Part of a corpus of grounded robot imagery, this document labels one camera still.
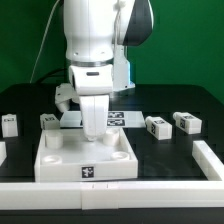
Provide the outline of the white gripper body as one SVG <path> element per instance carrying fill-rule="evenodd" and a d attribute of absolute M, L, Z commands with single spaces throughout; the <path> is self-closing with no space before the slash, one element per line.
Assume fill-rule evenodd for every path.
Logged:
<path fill-rule="evenodd" d="M 113 90 L 112 66 L 70 66 L 69 80 L 79 96 L 109 94 Z"/>

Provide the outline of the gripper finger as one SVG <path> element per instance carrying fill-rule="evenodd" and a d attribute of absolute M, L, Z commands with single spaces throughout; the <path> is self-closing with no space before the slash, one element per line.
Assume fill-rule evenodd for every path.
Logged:
<path fill-rule="evenodd" d="M 109 96 L 100 95 L 95 97 L 95 135 L 101 136 L 107 128 Z"/>
<path fill-rule="evenodd" d="M 82 115 L 84 135 L 89 141 L 94 141 L 96 138 L 94 98 L 92 96 L 81 96 L 80 110 Z"/>

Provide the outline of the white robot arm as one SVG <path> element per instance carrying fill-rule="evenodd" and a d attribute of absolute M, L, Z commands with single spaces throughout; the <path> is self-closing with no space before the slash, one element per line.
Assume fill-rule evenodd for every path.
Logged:
<path fill-rule="evenodd" d="M 106 132 L 109 95 L 134 86 L 124 49 L 142 44 L 153 26 L 150 0 L 64 0 L 69 80 L 88 140 Z"/>

